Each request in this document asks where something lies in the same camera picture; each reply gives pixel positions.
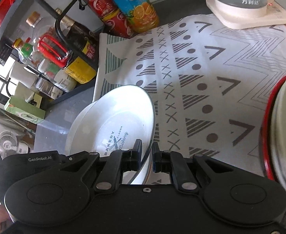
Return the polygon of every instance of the screw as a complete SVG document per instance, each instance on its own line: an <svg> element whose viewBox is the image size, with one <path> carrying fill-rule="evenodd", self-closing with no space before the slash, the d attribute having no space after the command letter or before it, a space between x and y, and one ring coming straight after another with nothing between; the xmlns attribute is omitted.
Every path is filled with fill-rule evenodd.
<svg viewBox="0 0 286 234"><path fill-rule="evenodd" d="M108 182L97 183L97 189L100 189L100 190L111 189L111 183L108 183Z"/></svg>
<svg viewBox="0 0 286 234"><path fill-rule="evenodd" d="M150 189L148 187L143 188L143 192L151 192L151 191L152 191L152 189Z"/></svg>
<svg viewBox="0 0 286 234"><path fill-rule="evenodd" d="M182 188L185 190L195 190L197 185L193 182L185 182L182 184Z"/></svg>

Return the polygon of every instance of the countertop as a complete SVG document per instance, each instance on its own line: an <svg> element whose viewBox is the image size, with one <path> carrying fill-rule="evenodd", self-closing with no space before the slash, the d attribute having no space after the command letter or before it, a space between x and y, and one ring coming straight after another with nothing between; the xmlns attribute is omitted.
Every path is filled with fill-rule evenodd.
<svg viewBox="0 0 286 234"><path fill-rule="evenodd" d="M154 3L160 25L189 15L210 14L206 0L161 0ZM45 120L37 125L34 151L57 150L65 154L69 129L77 115L93 101L94 87L78 93L46 111Z"/></svg>

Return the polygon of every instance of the kettle base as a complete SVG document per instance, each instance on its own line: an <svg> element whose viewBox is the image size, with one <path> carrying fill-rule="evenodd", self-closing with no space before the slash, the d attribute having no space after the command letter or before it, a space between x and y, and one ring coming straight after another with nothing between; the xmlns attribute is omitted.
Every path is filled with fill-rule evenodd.
<svg viewBox="0 0 286 234"><path fill-rule="evenodd" d="M214 13L214 15L216 15L216 17L225 26L231 29L246 29L257 26L286 24L286 10L276 2L267 5L267 13L264 16L258 18L245 18L229 15L217 7L216 0L206 0L206 4L208 8Z"/></svg>

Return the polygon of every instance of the orange juice label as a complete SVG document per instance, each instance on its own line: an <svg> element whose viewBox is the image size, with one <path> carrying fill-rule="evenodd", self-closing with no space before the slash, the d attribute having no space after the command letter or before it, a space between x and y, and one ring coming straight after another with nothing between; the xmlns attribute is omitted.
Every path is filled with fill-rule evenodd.
<svg viewBox="0 0 286 234"><path fill-rule="evenodd" d="M156 20L156 12L149 0L114 0L132 25L144 26Z"/></svg>

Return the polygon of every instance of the patterned tablecloth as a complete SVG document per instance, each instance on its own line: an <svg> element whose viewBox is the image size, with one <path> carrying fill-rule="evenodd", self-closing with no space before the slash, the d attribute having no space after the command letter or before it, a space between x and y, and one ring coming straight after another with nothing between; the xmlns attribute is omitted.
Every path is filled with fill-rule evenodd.
<svg viewBox="0 0 286 234"><path fill-rule="evenodd" d="M161 150L201 153L263 175L259 129L284 75L286 25L233 30L214 15L193 15L130 40L101 34L94 100L140 86L155 105ZM169 176L152 173L148 183L169 183Z"/></svg>

